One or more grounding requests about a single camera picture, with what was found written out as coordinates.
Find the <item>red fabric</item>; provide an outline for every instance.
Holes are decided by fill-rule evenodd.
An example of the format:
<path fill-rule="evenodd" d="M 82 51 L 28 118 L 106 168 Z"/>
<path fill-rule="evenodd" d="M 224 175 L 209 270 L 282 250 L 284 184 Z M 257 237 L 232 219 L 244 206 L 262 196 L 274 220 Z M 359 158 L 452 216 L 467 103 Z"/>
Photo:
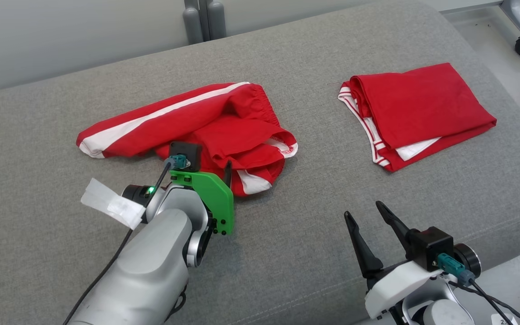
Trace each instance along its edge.
<path fill-rule="evenodd" d="M 361 118 L 371 117 L 386 145 L 378 154 L 397 171 L 431 154 L 484 133 L 497 125 L 449 63 L 398 73 L 353 76 L 350 88 Z M 441 137 L 404 161 L 396 152 L 410 144 Z"/>
<path fill-rule="evenodd" d="M 136 125 L 132 122 L 136 119 L 146 120 Z M 113 143 L 114 136 L 107 135 L 110 128 L 121 129 L 112 131 L 116 133 Z M 287 150 L 265 144 L 269 139 L 285 144 Z M 223 177 L 230 160 L 232 191 L 241 196 L 247 193 L 238 170 L 272 184 L 285 157 L 297 148 L 294 136 L 280 127 L 264 89 L 248 83 L 213 84 L 134 109 L 82 131 L 76 144 L 91 157 L 131 157 L 155 150 L 166 158 L 174 140 L 202 145 L 204 172 Z"/>

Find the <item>green plastic part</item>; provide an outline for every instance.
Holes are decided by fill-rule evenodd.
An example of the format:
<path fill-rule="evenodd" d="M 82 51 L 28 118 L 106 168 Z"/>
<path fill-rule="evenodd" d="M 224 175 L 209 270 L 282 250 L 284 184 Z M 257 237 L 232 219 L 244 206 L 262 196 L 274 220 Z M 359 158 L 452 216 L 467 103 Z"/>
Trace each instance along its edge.
<path fill-rule="evenodd" d="M 170 171 L 172 182 L 189 186 L 200 195 L 202 202 L 217 220 L 219 234 L 231 234 L 234 229 L 234 194 L 214 173 Z"/>

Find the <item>white label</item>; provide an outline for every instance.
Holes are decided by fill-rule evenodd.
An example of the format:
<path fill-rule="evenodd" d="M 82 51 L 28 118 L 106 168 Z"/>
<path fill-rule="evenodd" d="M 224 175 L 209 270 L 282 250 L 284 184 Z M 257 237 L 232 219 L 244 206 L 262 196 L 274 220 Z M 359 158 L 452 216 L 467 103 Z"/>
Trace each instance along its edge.
<path fill-rule="evenodd" d="M 512 324 L 507 323 L 507 321 L 505 319 L 503 319 L 503 317 L 501 315 L 495 313 L 495 314 L 491 315 L 492 325 L 518 325 L 518 323 L 516 322 L 516 319 L 513 315 L 511 315 L 509 313 L 505 313 L 505 316 L 507 316 L 507 318 L 511 320 Z"/>

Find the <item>folded red garment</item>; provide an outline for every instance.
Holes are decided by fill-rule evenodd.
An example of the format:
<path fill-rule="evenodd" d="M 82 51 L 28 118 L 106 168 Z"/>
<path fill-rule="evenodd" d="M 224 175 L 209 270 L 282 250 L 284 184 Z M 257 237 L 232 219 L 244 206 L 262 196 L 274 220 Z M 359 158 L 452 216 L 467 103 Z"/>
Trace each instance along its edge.
<path fill-rule="evenodd" d="M 231 188 L 239 196 L 272 187 L 284 159 L 298 150 L 264 89 L 248 82 L 212 84 L 101 121 L 82 131 L 76 145 L 93 158 L 152 149 L 167 158 L 175 140 L 202 145 L 204 172 L 223 177 L 231 161 Z"/>
<path fill-rule="evenodd" d="M 373 162 L 391 172 L 497 125 L 449 63 L 353 76 L 338 99 L 367 132 Z"/>

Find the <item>gray floor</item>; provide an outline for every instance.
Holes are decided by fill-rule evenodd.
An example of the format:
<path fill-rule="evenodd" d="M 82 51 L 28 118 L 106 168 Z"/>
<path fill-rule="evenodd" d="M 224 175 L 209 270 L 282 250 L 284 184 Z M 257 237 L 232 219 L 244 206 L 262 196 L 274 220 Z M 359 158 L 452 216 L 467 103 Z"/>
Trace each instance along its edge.
<path fill-rule="evenodd" d="M 520 56 L 513 50 L 520 33 L 507 16 L 494 7 L 447 14 L 445 17 L 454 24 L 520 105 Z M 520 256 L 484 272 L 478 282 L 488 294 L 507 302 L 520 312 Z M 460 290 L 455 293 L 471 312 L 477 325 L 491 324 L 491 314 L 495 312 L 482 298 Z M 381 321 L 361 323 L 364 324 L 392 325 L 394 322 L 386 317 Z"/>

